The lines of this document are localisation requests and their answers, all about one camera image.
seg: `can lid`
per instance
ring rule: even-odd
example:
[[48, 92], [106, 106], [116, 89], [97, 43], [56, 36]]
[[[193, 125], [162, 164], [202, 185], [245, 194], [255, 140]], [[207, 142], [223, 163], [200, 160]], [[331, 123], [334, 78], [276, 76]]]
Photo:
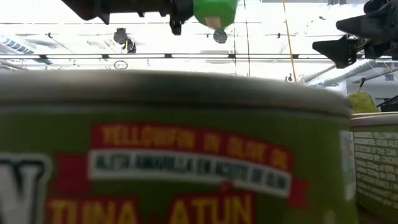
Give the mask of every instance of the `can lid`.
[[351, 119], [352, 128], [365, 126], [398, 125], [398, 113], [378, 113], [371, 116], [361, 116]]
[[351, 115], [349, 100], [331, 91], [225, 74], [57, 70], [0, 76], [0, 103], [65, 102], [267, 107]]

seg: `ceiling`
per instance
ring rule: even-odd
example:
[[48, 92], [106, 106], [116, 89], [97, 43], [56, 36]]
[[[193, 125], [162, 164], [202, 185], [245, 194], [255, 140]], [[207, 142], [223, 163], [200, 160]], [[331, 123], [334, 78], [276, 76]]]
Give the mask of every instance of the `ceiling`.
[[[213, 30], [191, 18], [182, 28], [182, 35], [172, 35], [169, 18], [158, 13], [113, 14], [111, 24], [100, 19], [83, 21], [61, 0], [13, 0], [2, 2], [0, 7], [0, 40], [12, 39], [32, 54], [124, 54], [113, 41], [116, 28], [124, 27], [137, 45], [137, 54], [189, 54], [185, 59], [123, 59], [129, 68], [170, 68], [181, 70], [224, 71], [260, 77], [284, 77], [292, 73], [288, 54], [285, 18], [289, 25], [293, 54], [318, 54], [312, 42], [338, 39], [342, 33], [335, 22], [363, 13], [363, 4], [328, 6], [324, 2], [287, 3], [286, 16], [281, 3], [261, 3], [248, 0], [240, 3], [235, 23], [226, 29], [228, 40], [218, 44], [213, 40]], [[0, 46], [3, 54], [21, 54], [7, 46]], [[283, 60], [248, 59], [205, 60], [192, 54], [285, 54]], [[52, 65], [33, 60], [7, 60], [28, 69], [113, 69], [116, 59], [72, 58], [52, 59]], [[328, 60], [297, 61], [295, 72], [306, 75], [331, 65]]]

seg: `pear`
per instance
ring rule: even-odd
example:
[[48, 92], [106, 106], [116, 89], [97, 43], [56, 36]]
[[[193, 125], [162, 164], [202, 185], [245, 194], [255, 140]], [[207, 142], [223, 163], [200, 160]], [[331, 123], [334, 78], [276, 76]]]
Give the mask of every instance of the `pear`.
[[348, 99], [353, 105], [354, 113], [377, 113], [379, 110], [374, 104], [371, 95], [361, 91], [365, 81], [365, 78], [361, 79], [357, 92], [350, 93]]

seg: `green pear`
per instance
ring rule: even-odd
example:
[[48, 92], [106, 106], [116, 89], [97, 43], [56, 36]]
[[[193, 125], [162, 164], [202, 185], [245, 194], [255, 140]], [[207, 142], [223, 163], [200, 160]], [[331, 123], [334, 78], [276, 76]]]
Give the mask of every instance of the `green pear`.
[[365, 92], [355, 92], [348, 95], [351, 100], [354, 113], [377, 113], [379, 110], [373, 102], [371, 95]]

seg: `green object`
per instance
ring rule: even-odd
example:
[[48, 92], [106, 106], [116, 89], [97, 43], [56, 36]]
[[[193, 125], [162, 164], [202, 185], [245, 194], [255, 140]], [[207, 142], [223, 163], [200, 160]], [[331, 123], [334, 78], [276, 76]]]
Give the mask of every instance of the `green object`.
[[398, 113], [353, 118], [351, 130], [355, 141], [356, 199], [363, 208], [359, 215], [372, 217], [378, 223], [398, 223]]
[[13, 73], [0, 85], [0, 200], [13, 209], [3, 224], [30, 212], [56, 224], [357, 223], [340, 95], [127, 70]]
[[379, 110], [373, 102], [371, 95], [365, 92], [355, 92], [348, 95], [354, 108], [354, 113], [377, 113]]
[[238, 0], [193, 0], [193, 14], [203, 25], [224, 29], [235, 20]]

